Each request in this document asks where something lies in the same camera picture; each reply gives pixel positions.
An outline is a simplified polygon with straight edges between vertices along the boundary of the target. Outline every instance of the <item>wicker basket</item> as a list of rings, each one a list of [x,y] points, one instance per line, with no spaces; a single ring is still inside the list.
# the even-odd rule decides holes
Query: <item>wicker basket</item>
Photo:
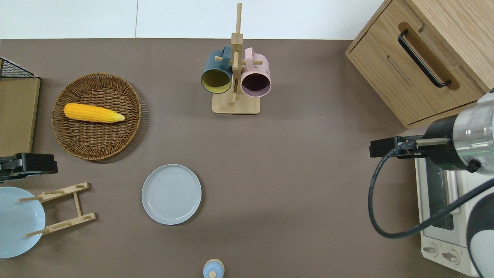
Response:
[[[125,116],[116,123],[94,123],[69,119],[67,103],[104,107]],[[82,76],[62,91],[55,102],[51,125],[55,137],[69,154],[101,160],[122,151],[134,138],[141,122],[141,102],[134,88],[121,77],[108,73]]]

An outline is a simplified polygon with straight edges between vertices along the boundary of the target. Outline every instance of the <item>corn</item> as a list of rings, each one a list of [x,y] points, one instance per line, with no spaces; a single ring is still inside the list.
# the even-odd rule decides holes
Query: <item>corn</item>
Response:
[[[125,120],[123,115],[113,110],[79,103],[67,103],[63,112],[70,119],[88,122],[114,123]]]

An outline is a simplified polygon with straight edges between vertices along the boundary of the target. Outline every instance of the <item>black cable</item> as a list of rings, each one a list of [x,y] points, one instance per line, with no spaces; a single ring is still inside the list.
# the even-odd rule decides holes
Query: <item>black cable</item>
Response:
[[[379,225],[377,224],[377,222],[375,221],[375,218],[374,218],[374,210],[373,210],[373,207],[372,207],[372,197],[373,197],[373,194],[374,194],[374,186],[375,186],[375,181],[377,179],[377,175],[379,175],[379,172],[381,171],[381,168],[382,166],[384,165],[384,162],[386,162],[386,160],[388,160],[388,158],[390,158],[391,156],[393,156],[395,153],[398,153],[398,151],[402,150],[402,149],[410,149],[410,148],[413,148],[416,146],[416,142],[414,140],[411,140],[411,141],[408,141],[404,144],[401,144],[399,146],[397,146],[396,148],[392,149],[391,151],[389,151],[382,159],[381,161],[379,162],[379,164],[377,165],[375,171],[374,171],[374,174],[372,175],[372,179],[370,180],[370,186],[369,186],[369,197],[368,197],[368,209],[369,209],[369,217],[370,217],[370,222],[372,223],[372,226],[374,226],[374,229],[380,234],[382,235],[383,237],[386,237],[386,238],[403,238],[403,237],[407,237],[407,236],[410,236],[410,235],[413,235],[427,227],[429,227],[430,225],[434,224],[436,221],[438,221],[439,219],[443,218],[444,216],[446,216],[448,213],[452,212],[453,210],[457,209],[458,207],[460,207],[462,204],[468,202],[469,200],[473,199],[474,197],[476,197],[477,195],[479,195],[480,193],[486,191],[487,189],[491,188],[494,186],[494,179],[491,179],[491,180],[488,180],[486,181],[485,183],[479,185],[478,187],[474,188],[473,190],[471,190],[470,192],[468,192],[467,194],[461,196],[460,198],[458,198],[455,202],[449,204],[448,206],[442,208],[441,210],[439,210],[436,214],[434,214],[433,216],[431,216],[429,219],[425,220],[424,222],[404,231],[404,232],[396,232],[396,233],[390,233],[390,232],[385,232],[381,229],[381,227],[379,227]]]

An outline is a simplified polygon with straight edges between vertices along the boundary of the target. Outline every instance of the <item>wooden mug stand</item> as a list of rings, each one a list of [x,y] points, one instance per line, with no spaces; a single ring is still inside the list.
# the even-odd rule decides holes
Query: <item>wooden mug stand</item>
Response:
[[[243,40],[244,35],[240,33],[240,19],[242,15],[242,3],[237,4],[237,29],[232,33],[232,86],[226,93],[213,94],[212,110],[216,114],[257,114],[261,111],[261,99],[251,97],[240,89],[240,76],[242,74]],[[262,64],[262,61],[255,61],[254,64]]]

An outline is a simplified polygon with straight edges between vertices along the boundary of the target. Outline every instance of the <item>white wall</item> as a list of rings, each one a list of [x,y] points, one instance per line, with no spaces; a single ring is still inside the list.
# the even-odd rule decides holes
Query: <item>white wall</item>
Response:
[[[382,0],[243,0],[246,39],[352,40]],[[230,38],[237,0],[1,0],[0,39]]]

